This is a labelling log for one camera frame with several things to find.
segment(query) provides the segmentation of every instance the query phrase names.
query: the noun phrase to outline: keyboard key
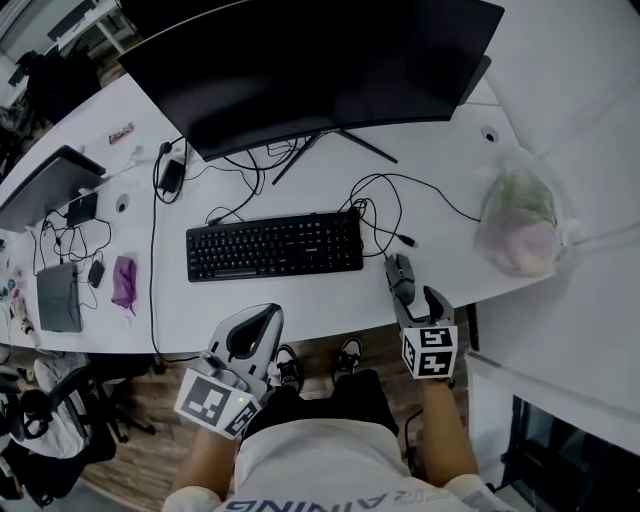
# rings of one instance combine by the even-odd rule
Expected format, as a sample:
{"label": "keyboard key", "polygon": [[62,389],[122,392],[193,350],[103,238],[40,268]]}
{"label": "keyboard key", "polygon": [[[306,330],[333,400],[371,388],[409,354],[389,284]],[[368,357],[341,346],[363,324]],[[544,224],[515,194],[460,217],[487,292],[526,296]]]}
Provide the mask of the keyboard key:
{"label": "keyboard key", "polygon": [[216,270],[214,276],[216,278],[233,278],[233,277],[251,277],[255,276],[257,271],[255,268],[243,268],[236,270]]}

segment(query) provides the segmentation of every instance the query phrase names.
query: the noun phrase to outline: computer monitor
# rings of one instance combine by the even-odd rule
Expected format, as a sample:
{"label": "computer monitor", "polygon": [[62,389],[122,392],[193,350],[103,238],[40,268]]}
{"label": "computer monitor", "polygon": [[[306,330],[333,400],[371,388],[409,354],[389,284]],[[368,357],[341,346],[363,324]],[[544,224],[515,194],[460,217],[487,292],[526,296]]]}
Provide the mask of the computer monitor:
{"label": "computer monitor", "polygon": [[[62,146],[42,162],[0,205],[0,228],[22,233],[51,210],[94,189],[103,182],[103,167],[69,146]],[[7,183],[0,184],[0,189]]]}
{"label": "computer monitor", "polygon": [[120,57],[204,160],[326,130],[448,121],[504,9],[245,0]]}

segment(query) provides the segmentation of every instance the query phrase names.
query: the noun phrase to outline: laptop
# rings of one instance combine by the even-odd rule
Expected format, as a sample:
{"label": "laptop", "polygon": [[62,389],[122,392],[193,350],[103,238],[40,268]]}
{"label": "laptop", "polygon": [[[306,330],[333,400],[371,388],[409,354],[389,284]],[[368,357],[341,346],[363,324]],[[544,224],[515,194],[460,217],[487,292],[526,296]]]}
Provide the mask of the laptop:
{"label": "laptop", "polygon": [[40,328],[52,332],[82,332],[75,264],[41,270],[36,284]]}

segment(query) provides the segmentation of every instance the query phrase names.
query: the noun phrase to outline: purple pouch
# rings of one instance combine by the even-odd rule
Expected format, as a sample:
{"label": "purple pouch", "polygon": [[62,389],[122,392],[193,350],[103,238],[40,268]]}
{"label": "purple pouch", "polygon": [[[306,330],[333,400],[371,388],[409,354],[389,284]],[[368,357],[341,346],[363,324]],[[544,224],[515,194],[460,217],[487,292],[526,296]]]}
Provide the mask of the purple pouch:
{"label": "purple pouch", "polygon": [[113,297],[111,302],[128,309],[135,316],[136,262],[126,256],[118,256],[113,267]]}

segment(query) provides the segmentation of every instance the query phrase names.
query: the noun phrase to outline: sneaker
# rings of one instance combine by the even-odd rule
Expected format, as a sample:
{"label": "sneaker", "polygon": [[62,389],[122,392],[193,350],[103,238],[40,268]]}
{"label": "sneaker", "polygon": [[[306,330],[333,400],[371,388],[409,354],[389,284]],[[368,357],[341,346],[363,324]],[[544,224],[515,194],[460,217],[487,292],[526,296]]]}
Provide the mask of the sneaker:
{"label": "sneaker", "polygon": [[289,345],[280,345],[278,348],[276,367],[280,372],[280,385],[291,386],[299,393],[304,379],[300,373],[298,358]]}
{"label": "sneaker", "polygon": [[340,349],[340,353],[338,354],[335,369],[333,370],[334,384],[338,382],[338,379],[341,377],[356,373],[356,368],[360,363],[361,354],[362,345],[358,338],[349,338],[344,342]]}

